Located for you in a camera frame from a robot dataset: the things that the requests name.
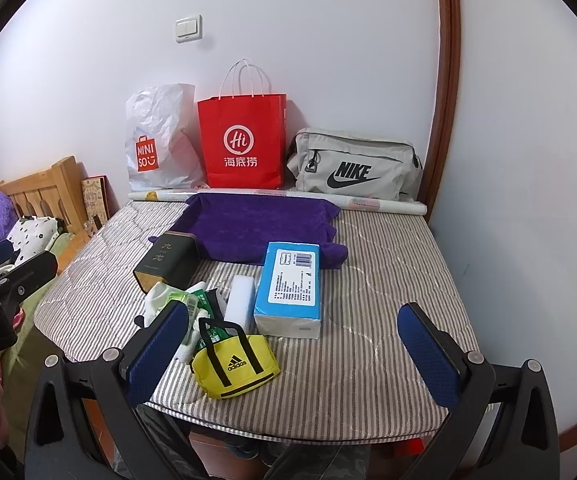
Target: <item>yellow adidas bag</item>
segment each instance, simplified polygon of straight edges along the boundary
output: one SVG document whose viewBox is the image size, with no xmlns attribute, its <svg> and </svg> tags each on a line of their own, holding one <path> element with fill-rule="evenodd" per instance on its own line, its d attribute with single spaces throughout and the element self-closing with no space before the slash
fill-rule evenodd
<svg viewBox="0 0 577 480">
<path fill-rule="evenodd" d="M 200 335 L 206 345 L 193 358 L 198 384 L 213 399 L 229 399 L 254 390 L 280 373 L 280 366 L 263 335 L 247 336 L 237 323 L 201 317 Z M 207 325 L 232 328 L 237 336 L 213 343 Z"/>
</svg>

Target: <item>metal bolt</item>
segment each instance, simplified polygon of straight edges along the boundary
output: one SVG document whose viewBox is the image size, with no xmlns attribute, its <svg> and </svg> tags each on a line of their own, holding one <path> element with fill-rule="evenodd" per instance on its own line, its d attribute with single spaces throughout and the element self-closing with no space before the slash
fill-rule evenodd
<svg viewBox="0 0 577 480">
<path fill-rule="evenodd" d="M 53 366 L 55 366 L 57 364 L 58 361 L 59 361 L 59 357 L 57 357 L 55 354 L 53 354 L 53 355 L 49 355 L 44 360 L 44 364 L 46 365 L 46 368 L 52 368 Z"/>
<path fill-rule="evenodd" d="M 468 352 L 468 360 L 474 365 L 480 365 L 484 362 L 484 356 L 479 352 Z"/>
<path fill-rule="evenodd" d="M 542 365 L 540 365 L 539 361 L 535 361 L 534 359 L 529 359 L 527 364 L 528 364 L 529 370 L 532 370 L 534 372 L 541 372 L 542 371 Z"/>
<path fill-rule="evenodd" d="M 109 363 L 118 357 L 120 357 L 120 351 L 117 348 L 107 348 L 102 354 L 102 359 Z"/>
</svg>

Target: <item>green bed sheet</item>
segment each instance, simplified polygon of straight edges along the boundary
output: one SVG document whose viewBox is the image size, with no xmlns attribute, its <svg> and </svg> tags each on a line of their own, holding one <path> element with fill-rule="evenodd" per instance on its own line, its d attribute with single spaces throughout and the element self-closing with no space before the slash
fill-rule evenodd
<svg viewBox="0 0 577 480">
<path fill-rule="evenodd" d="M 50 252 L 59 256 L 75 235 L 61 234 Z M 2 379 L 4 386 L 4 409 L 11 426 L 11 449 L 24 461 L 28 413 L 35 393 L 41 367 L 47 356 L 57 352 L 57 347 L 44 336 L 33 323 L 35 309 L 55 280 L 29 296 L 22 308 L 26 319 L 18 333 L 17 343 L 2 354 Z"/>
</svg>

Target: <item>white wall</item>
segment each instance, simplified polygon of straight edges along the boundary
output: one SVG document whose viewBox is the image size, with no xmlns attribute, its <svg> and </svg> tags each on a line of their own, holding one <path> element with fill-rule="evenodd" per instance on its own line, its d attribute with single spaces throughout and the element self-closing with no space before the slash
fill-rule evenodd
<svg viewBox="0 0 577 480">
<path fill-rule="evenodd" d="M 577 423 L 577 18 L 462 0 L 459 103 L 430 226 L 491 362 L 543 364 Z"/>
<path fill-rule="evenodd" d="M 193 14 L 204 39 L 175 43 Z M 294 102 L 289 134 L 355 129 L 424 156 L 438 27 L 437 0 L 28 0 L 0 34 L 0 179 L 73 154 L 124 202 L 129 95 L 188 82 L 207 98 L 245 56 Z"/>
</svg>

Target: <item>dark green box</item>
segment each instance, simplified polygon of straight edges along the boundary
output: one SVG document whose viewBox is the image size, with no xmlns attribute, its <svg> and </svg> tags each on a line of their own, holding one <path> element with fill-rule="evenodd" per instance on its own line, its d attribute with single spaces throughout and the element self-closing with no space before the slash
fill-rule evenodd
<svg viewBox="0 0 577 480">
<path fill-rule="evenodd" d="M 133 274 L 144 292 L 157 282 L 184 290 L 199 264 L 195 235 L 166 231 L 140 260 Z"/>
</svg>

